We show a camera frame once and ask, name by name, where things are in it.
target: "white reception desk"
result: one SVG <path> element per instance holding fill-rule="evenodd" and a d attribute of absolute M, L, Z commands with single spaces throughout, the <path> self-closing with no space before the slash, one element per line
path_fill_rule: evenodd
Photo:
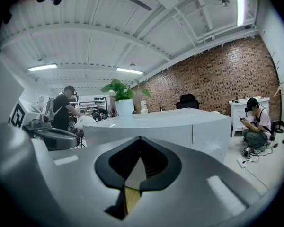
<path fill-rule="evenodd" d="M 83 126 L 86 143 L 96 146 L 134 136 L 164 140 L 205 152 L 223 163 L 230 143 L 231 118 L 193 108 L 133 114 Z"/>

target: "white cabinet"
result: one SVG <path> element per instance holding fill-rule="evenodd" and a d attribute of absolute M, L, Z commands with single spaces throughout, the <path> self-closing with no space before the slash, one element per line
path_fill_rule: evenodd
<path fill-rule="evenodd" d="M 255 99 L 261 104 L 260 106 L 267 109 L 269 112 L 269 97 L 262 98 L 255 97 Z M 246 129 L 245 126 L 240 121 L 240 118 L 246 118 L 249 122 L 253 121 L 253 117 L 251 112 L 248 113 L 248 117 L 246 117 L 245 108 L 247 106 L 247 100 L 240 99 L 238 103 L 233 103 L 229 101 L 231 105 L 231 124 L 232 124 L 232 137 L 235 135 L 235 131 L 242 131 Z"/>

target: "black t-shirt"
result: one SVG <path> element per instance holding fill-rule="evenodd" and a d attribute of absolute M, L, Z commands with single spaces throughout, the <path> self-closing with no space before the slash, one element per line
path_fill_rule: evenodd
<path fill-rule="evenodd" d="M 103 114 L 107 114 L 108 113 L 108 111 L 105 110 L 104 108 L 99 108 L 99 111 L 100 111 L 100 113 L 103 113 Z"/>
<path fill-rule="evenodd" d="M 69 105 L 67 97 L 64 94 L 59 94 L 54 101 L 53 111 L 56 112 L 60 107 L 62 107 L 59 112 L 55 115 L 53 120 L 53 127 L 61 130 L 67 130 L 70 118 L 68 109 L 65 107 Z"/>

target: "coat rack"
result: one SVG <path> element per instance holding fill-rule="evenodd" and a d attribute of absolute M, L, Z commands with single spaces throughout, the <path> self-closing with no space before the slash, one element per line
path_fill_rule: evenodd
<path fill-rule="evenodd" d="M 278 82 L 278 86 L 280 87 L 280 85 L 283 84 L 283 82 L 280 83 L 280 80 L 279 80 L 279 75 L 278 75 L 278 72 L 277 72 L 277 70 L 279 69 L 279 67 L 277 68 L 276 65 L 275 65 L 275 63 L 274 63 L 274 54 L 275 54 L 275 53 L 273 53 L 273 56 L 270 57 L 270 59 L 271 59 L 273 65 L 274 65 L 276 80 L 277 80 L 277 82 Z M 281 129 L 281 120 L 282 120 L 282 97 L 281 97 L 281 94 L 282 94 L 282 92 L 279 94 L 279 97 L 280 97 L 280 120 L 279 120 L 279 127 L 276 127 L 276 129 L 275 129 L 275 132 L 278 133 L 278 134 L 282 134 L 282 133 L 284 132 L 284 130 Z"/>

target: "person sitting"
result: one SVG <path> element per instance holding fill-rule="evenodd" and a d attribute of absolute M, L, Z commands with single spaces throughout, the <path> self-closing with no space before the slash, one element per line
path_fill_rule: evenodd
<path fill-rule="evenodd" d="M 108 111 L 107 111 L 106 109 L 104 109 L 104 108 L 99 108 L 99 107 L 96 107 L 96 109 L 97 109 L 100 113 L 104 114 L 103 119 L 107 119 L 107 118 L 108 118 Z"/>
<path fill-rule="evenodd" d="M 265 146 L 270 143 L 271 122 L 268 111 L 259 107 L 259 103 L 255 98 L 250 98 L 247 101 L 248 111 L 252 111 L 253 122 L 249 122 L 245 118 L 241 119 L 242 124 L 247 127 L 242 134 L 244 141 L 249 144 L 255 154 L 259 154 L 265 150 Z"/>

